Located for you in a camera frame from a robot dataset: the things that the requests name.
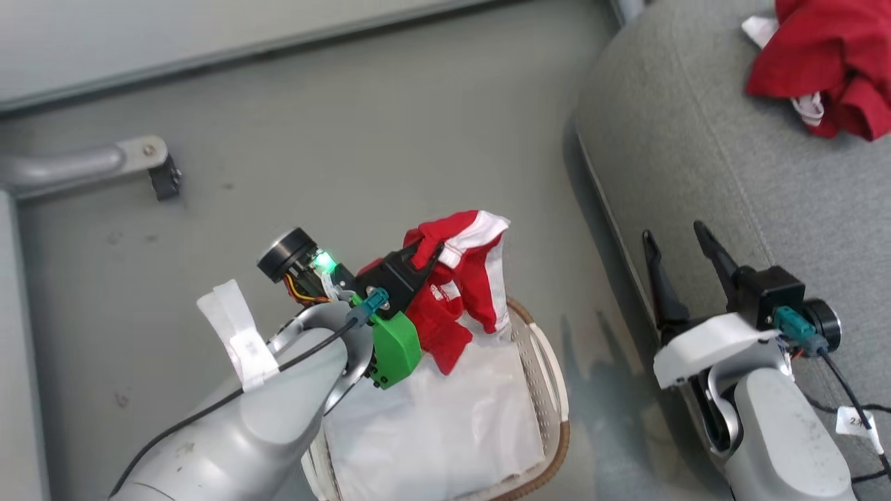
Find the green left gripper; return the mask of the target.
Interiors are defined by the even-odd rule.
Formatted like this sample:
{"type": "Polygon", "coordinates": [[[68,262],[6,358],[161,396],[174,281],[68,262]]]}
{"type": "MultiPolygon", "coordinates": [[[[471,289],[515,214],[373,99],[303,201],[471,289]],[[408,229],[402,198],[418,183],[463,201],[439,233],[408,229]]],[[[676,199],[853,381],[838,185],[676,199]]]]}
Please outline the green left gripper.
{"type": "Polygon", "coordinates": [[[294,228],[259,257],[257,266],[274,283],[284,283],[290,297],[304,307],[335,299],[359,305],[377,289],[387,293],[387,301],[365,322],[372,328],[373,340],[365,375],[377,387],[388,389],[407,378],[423,356],[417,329],[405,312],[435,269],[444,246],[442,241],[407,237],[404,248],[354,275],[307,232],[294,228]]]}

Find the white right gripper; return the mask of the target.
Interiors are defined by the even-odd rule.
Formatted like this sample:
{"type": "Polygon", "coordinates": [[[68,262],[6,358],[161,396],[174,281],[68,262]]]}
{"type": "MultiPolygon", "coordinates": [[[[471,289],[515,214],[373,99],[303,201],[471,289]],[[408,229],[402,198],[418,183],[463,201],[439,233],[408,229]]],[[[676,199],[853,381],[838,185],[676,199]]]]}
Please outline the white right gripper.
{"type": "MultiPolygon", "coordinates": [[[[721,283],[726,311],[737,311],[738,264],[702,220],[695,220],[693,229],[721,283]]],[[[773,368],[792,377],[795,354],[818,358],[820,350],[831,353],[840,347],[841,320],[821,299],[808,299],[797,310],[780,305],[767,315],[764,328],[732,312],[707,318],[686,330],[690,313],[663,267],[658,242],[649,230],[642,233],[642,246],[656,329],[660,339],[672,339],[654,359],[654,374],[661,389],[683,385],[701,374],[712,374],[721,381],[760,368],[773,368]]]]}

